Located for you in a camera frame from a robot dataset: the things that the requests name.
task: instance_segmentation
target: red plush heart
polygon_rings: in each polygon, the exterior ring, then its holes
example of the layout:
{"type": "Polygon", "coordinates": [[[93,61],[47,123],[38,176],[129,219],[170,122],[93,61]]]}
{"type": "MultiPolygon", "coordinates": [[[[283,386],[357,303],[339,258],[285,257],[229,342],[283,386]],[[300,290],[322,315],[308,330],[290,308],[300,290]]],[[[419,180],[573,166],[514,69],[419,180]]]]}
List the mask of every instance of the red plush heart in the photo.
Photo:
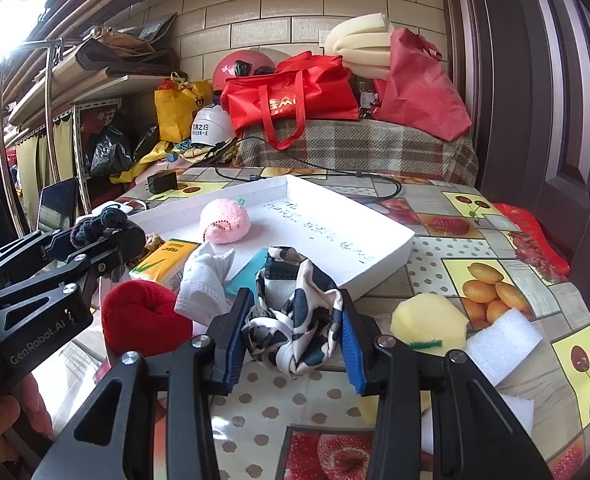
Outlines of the red plush heart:
{"type": "Polygon", "coordinates": [[[102,302],[106,345],[144,357],[174,351],[192,336],[192,321],[174,311],[177,294],[155,282],[120,283],[102,302]]]}

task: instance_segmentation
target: wooden door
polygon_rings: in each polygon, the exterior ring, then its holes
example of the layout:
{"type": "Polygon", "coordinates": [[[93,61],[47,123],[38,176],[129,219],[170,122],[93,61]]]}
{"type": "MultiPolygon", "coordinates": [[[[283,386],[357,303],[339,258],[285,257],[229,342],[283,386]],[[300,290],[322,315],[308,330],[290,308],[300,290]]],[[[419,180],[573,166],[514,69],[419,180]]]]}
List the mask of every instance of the wooden door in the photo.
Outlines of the wooden door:
{"type": "Polygon", "coordinates": [[[534,213],[590,309],[590,13],[581,0],[447,0],[477,187],[534,213]]]}

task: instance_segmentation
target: human hand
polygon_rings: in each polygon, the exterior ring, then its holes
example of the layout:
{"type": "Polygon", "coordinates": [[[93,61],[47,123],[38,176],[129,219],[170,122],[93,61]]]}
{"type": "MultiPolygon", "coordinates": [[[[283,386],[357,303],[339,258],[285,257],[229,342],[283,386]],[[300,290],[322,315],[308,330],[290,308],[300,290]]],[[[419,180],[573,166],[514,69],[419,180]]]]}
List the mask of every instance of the human hand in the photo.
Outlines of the human hand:
{"type": "MultiPolygon", "coordinates": [[[[38,433],[52,436],[52,421],[32,374],[24,377],[21,390],[22,405],[32,428],[38,433]]],[[[19,401],[15,397],[0,397],[0,460],[2,462],[14,462],[19,458],[19,452],[4,438],[4,432],[17,421],[20,410],[19,401]]]]}

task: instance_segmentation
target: gray fabric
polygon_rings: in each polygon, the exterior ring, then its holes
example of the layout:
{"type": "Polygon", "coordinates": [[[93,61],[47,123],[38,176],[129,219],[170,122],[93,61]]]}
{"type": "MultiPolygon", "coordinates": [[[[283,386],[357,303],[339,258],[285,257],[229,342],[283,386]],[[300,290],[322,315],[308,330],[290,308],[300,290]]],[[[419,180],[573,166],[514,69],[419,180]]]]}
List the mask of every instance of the gray fabric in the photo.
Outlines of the gray fabric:
{"type": "MultiPolygon", "coordinates": [[[[289,136],[295,121],[275,121],[277,138],[289,136]]],[[[244,136],[265,139],[261,124],[249,126],[244,136]]],[[[407,126],[382,121],[306,121],[306,132],[288,150],[312,164],[338,170],[371,173],[412,173],[424,178],[475,185],[478,160],[469,136],[452,142],[407,126]]],[[[296,162],[254,139],[239,145],[239,166],[292,168],[296,162]]]]}
{"type": "Polygon", "coordinates": [[[120,32],[139,38],[142,41],[147,41],[148,43],[155,43],[168,32],[176,17],[177,13],[166,14],[159,18],[149,20],[137,27],[122,28],[120,32]]]}

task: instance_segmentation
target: red tote bag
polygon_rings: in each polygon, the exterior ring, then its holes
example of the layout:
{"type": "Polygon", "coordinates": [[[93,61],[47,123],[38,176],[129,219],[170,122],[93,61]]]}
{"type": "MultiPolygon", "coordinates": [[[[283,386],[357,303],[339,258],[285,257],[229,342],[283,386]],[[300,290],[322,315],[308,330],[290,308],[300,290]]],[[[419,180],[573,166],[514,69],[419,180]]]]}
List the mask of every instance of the red tote bag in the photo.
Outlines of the red tote bag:
{"type": "Polygon", "coordinates": [[[270,145],[284,150],[304,134],[306,119],[358,120],[358,106],[341,56],[303,52],[285,59],[273,74],[226,80],[221,106],[230,114],[237,137],[250,124],[263,123],[270,145]],[[292,135],[277,141],[272,120],[296,119],[292,135]]]}
{"type": "Polygon", "coordinates": [[[469,130],[466,106],[442,70],[441,53],[433,44],[398,28],[390,37],[390,56],[388,81],[375,81],[380,99],[372,112],[375,119],[412,126],[443,140],[455,140],[469,130]]]}

